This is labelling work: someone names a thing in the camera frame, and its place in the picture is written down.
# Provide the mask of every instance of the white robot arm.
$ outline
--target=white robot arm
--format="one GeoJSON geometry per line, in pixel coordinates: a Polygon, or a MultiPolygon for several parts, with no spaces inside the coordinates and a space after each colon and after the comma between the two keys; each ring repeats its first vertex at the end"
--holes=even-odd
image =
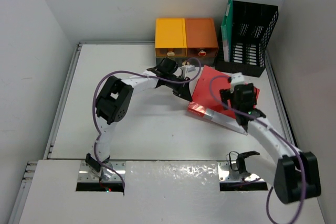
{"type": "Polygon", "coordinates": [[[94,142],[91,151],[86,156],[86,163],[99,176],[102,171],[102,165],[99,161],[106,162],[110,158],[112,132],[117,123],[126,115],[134,94],[160,86],[167,86],[173,90],[174,95],[184,100],[192,101],[188,82],[190,78],[186,77],[186,74],[194,71],[195,66],[182,66],[180,68],[182,71],[180,76],[174,74],[177,69],[177,62],[165,58],[156,67],[149,68],[140,74],[140,77],[131,76],[126,79],[120,79],[111,76],[106,80],[96,98],[95,104],[97,117],[104,119],[105,122],[100,124],[101,136],[99,140],[94,142]]]}
{"type": "Polygon", "coordinates": [[[321,194],[317,158],[311,153],[304,153],[296,146],[286,143],[270,124],[266,115],[255,108],[256,89],[252,83],[246,84],[242,73],[233,74],[230,89],[220,90],[222,103],[228,101],[236,112],[236,120],[249,135],[252,135],[269,153],[273,162],[260,156],[256,151],[240,153],[237,156],[233,172],[253,173],[263,178],[274,188],[278,198],[284,204],[299,201],[301,196],[301,170],[298,161],[302,160],[306,179],[306,199],[321,194]]]}

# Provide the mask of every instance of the red book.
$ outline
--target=red book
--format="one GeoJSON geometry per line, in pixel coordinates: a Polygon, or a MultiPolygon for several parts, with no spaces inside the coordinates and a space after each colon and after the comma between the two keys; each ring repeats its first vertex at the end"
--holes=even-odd
{"type": "MultiPolygon", "coordinates": [[[[204,66],[202,74],[198,79],[193,93],[193,101],[189,103],[188,111],[203,117],[206,109],[210,109],[235,119],[235,113],[231,110],[224,110],[223,106],[216,102],[209,92],[210,81],[216,76],[229,77],[227,74],[221,73],[211,67],[204,66]]],[[[229,88],[230,83],[228,82],[227,78],[218,78],[212,83],[212,90],[218,100],[221,100],[219,90],[229,88]]],[[[260,90],[256,90],[258,99],[260,90]]]]}

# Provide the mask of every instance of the purple cable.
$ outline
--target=purple cable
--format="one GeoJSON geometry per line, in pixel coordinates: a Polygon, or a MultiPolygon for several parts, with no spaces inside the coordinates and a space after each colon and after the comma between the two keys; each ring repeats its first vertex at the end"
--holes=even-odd
{"type": "MultiPolygon", "coordinates": [[[[255,116],[252,116],[250,114],[247,114],[247,113],[244,113],[244,112],[241,112],[239,110],[236,110],[234,108],[231,108],[229,106],[227,106],[226,104],[224,104],[222,101],[220,101],[214,94],[213,90],[212,90],[212,83],[214,82],[214,80],[216,79],[219,79],[219,78],[226,78],[226,76],[215,76],[214,78],[211,79],[210,83],[209,83],[209,91],[210,91],[210,94],[211,96],[215,99],[216,102],[220,103],[223,107],[225,107],[226,109],[228,110],[232,110],[233,112],[239,114],[239,115],[243,115],[247,118],[250,118],[252,120],[255,120],[256,122],[258,122],[259,124],[261,124],[262,126],[264,127],[267,127],[268,125],[262,121],[260,121],[259,119],[257,119],[255,116]]],[[[301,197],[300,197],[300,204],[298,206],[298,209],[294,215],[294,217],[292,218],[292,220],[290,222],[288,222],[288,224],[293,224],[297,221],[297,219],[299,218],[300,214],[301,214],[301,211],[302,211],[302,208],[303,208],[303,203],[304,203],[304,200],[306,198],[306,189],[307,189],[307,182],[306,182],[306,174],[305,174],[305,168],[303,166],[303,162],[302,162],[302,159],[300,157],[300,154],[297,152],[297,150],[287,142],[287,140],[285,138],[283,138],[278,132],[276,132],[273,128],[270,128],[269,129],[270,132],[276,136],[277,138],[279,138],[280,140],[282,140],[283,142],[285,142],[290,148],[291,150],[294,152],[296,158],[298,159],[298,162],[299,162],[299,165],[300,165],[300,169],[301,169],[301,183],[302,183],[302,187],[301,187],[301,197]]],[[[266,200],[266,213],[267,213],[267,217],[269,218],[269,220],[273,223],[273,224],[279,224],[277,222],[275,222],[273,220],[273,218],[271,217],[270,213],[269,213],[269,200],[270,200],[270,195],[273,191],[273,187],[271,187],[271,189],[269,190],[268,192],[268,195],[267,195],[267,200],[266,200]]]]}
{"type": "Polygon", "coordinates": [[[94,126],[96,127],[96,130],[98,131],[98,136],[96,138],[96,141],[95,141],[95,144],[93,145],[93,153],[94,153],[94,156],[98,162],[98,164],[100,164],[102,167],[105,167],[106,169],[109,169],[111,170],[112,172],[114,172],[116,175],[118,175],[118,177],[121,179],[121,182],[122,182],[122,188],[125,189],[125,181],[124,179],[121,177],[121,175],[119,173],[117,173],[113,168],[105,165],[102,163],[101,160],[99,160],[99,157],[98,157],[98,154],[97,154],[97,142],[99,141],[100,139],[100,136],[101,136],[101,130],[99,129],[98,127],[98,123],[97,123],[97,119],[96,119],[96,99],[97,99],[97,94],[98,94],[98,90],[100,88],[100,86],[102,85],[102,83],[109,77],[111,76],[114,76],[115,74],[118,74],[118,73],[127,73],[127,74],[132,74],[132,75],[135,75],[135,76],[139,76],[139,77],[143,77],[143,78],[153,78],[153,79],[159,79],[159,80],[162,80],[162,81],[166,81],[166,82],[170,82],[170,83],[175,83],[175,84],[185,84],[185,83],[189,83],[193,80],[195,80],[198,75],[201,73],[201,67],[202,67],[202,64],[201,62],[197,59],[197,58],[189,58],[187,61],[189,62],[190,60],[196,60],[197,63],[198,63],[198,73],[195,77],[191,78],[190,80],[187,80],[187,81],[171,81],[171,80],[167,80],[167,79],[164,79],[164,78],[161,78],[161,77],[158,77],[158,76],[144,76],[142,74],[139,74],[139,73],[134,73],[134,72],[131,72],[131,71],[125,71],[125,70],[118,70],[118,71],[114,71],[112,73],[109,73],[107,74],[106,76],[104,76],[97,84],[97,87],[94,91],[94,94],[93,94],[93,101],[92,101],[92,117],[93,117],[93,123],[95,124],[94,126]]]}

